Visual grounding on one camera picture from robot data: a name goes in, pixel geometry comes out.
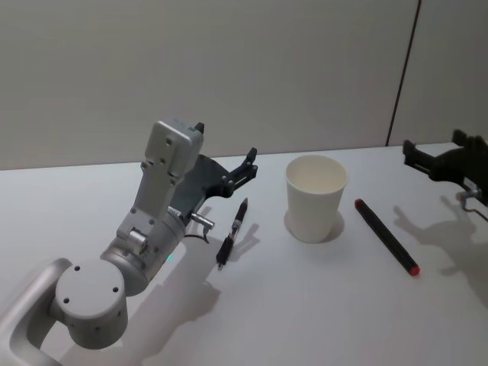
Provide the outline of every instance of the white paper cup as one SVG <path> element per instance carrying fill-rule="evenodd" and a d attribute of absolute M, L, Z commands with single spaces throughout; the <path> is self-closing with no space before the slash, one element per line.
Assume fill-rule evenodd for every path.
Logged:
<path fill-rule="evenodd" d="M 287 225 L 302 242 L 322 242 L 337 217 L 348 173 L 341 163 L 320 155 L 305 155 L 288 164 Z"/>

